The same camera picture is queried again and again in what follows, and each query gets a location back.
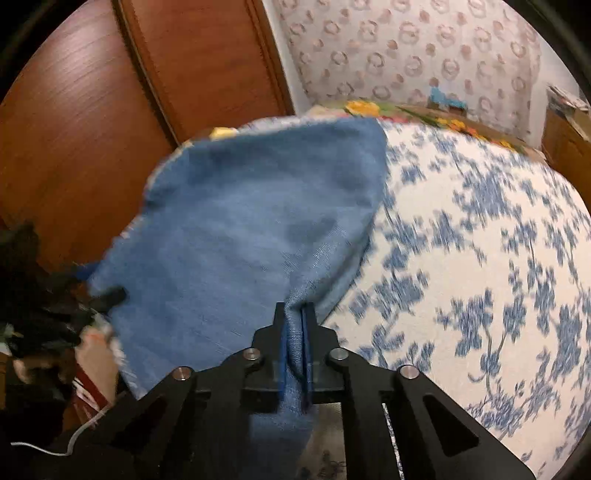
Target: white wall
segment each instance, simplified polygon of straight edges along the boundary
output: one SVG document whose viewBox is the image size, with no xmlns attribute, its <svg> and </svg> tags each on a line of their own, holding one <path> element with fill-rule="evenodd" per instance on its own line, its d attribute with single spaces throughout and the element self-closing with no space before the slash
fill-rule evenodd
<svg viewBox="0 0 591 480">
<path fill-rule="evenodd" d="M 279 51 L 279 57 L 281 64 L 283 65 L 283 71 L 285 73 L 285 79 L 287 80 L 287 86 L 290 90 L 291 101 L 294 104 L 295 114 L 302 115 L 311 107 L 308 97 L 304 93 L 304 86 L 300 80 L 300 76 L 296 70 L 296 64 L 290 53 L 290 48 L 281 29 L 281 21 L 279 19 L 279 13 L 273 5 L 273 0 L 262 0 L 265 10 L 267 10 L 267 17 L 269 18 L 269 24 L 275 37 L 275 43 L 277 50 Z"/>
<path fill-rule="evenodd" d="M 532 147 L 535 148 L 540 147 L 544 132 L 546 107 L 548 106 L 546 86 L 552 83 L 570 93 L 579 95 L 579 85 L 576 80 L 556 52 L 552 50 L 552 47 L 543 38 L 540 38 L 540 51 L 540 75 L 531 92 L 530 110 L 531 143 Z"/>
</svg>

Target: blue flower pattern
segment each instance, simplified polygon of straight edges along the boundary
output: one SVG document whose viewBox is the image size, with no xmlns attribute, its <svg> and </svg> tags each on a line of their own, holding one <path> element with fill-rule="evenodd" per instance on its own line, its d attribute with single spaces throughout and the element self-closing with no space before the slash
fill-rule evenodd
<svg viewBox="0 0 591 480">
<path fill-rule="evenodd" d="M 589 213 L 519 154 L 424 125 L 384 129 L 374 247 L 330 323 L 371 363 L 435 378 L 551 478 L 591 422 Z"/>
</svg>

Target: wire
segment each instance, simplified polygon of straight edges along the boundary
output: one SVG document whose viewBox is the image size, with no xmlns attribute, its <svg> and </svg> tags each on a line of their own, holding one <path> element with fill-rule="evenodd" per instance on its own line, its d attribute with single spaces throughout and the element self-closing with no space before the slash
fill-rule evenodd
<svg viewBox="0 0 591 480">
<path fill-rule="evenodd" d="M 38 447 L 37 445 L 32 445 L 30 443 L 26 443 L 26 442 L 12 442 L 10 445 L 12 445 L 13 447 L 29 447 L 29 448 L 33 448 L 35 450 L 39 450 L 40 452 L 46 453 L 48 455 L 53 455 L 56 457 L 67 457 L 70 456 L 72 454 L 72 452 L 74 451 L 74 444 L 76 443 L 76 440 L 78 439 L 78 437 L 82 434 L 82 432 L 84 432 L 88 427 L 90 427 L 91 425 L 94 425 L 97 421 L 99 421 L 102 417 L 105 416 L 105 414 L 109 411 L 110 406 L 107 405 L 106 407 L 104 407 L 103 409 L 101 409 L 94 417 L 92 417 L 89 421 L 87 421 L 84 425 L 81 425 L 78 430 L 76 430 L 72 436 L 70 437 L 70 440 L 68 441 L 68 448 L 66 450 L 65 453 L 59 453 L 59 452 L 50 452 L 49 450 L 45 450 L 41 447 Z"/>
</svg>

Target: brown wooden wardrobe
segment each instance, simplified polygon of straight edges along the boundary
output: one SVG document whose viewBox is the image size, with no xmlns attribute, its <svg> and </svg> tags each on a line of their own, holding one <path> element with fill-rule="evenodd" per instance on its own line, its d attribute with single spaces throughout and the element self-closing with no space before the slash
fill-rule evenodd
<svg viewBox="0 0 591 480">
<path fill-rule="evenodd" d="M 0 105 L 0 218 L 46 270 L 99 260 L 180 143 L 292 113 L 260 0 L 89 0 Z"/>
</svg>

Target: blue denim fabric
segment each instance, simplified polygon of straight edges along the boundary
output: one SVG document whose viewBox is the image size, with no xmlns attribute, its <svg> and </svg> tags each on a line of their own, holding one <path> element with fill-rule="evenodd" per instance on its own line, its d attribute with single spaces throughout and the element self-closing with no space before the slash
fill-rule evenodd
<svg viewBox="0 0 591 480">
<path fill-rule="evenodd" d="M 310 433 L 299 309 L 315 302 L 322 322 L 355 277 L 382 199 L 385 147 L 375 120 L 352 118 L 194 144 L 164 166 L 141 222 L 92 277 L 93 293 L 129 292 L 111 321 L 136 394 L 178 365 L 210 368 L 248 347 L 285 301 L 284 404 L 251 427 L 259 479 L 292 477 Z"/>
</svg>

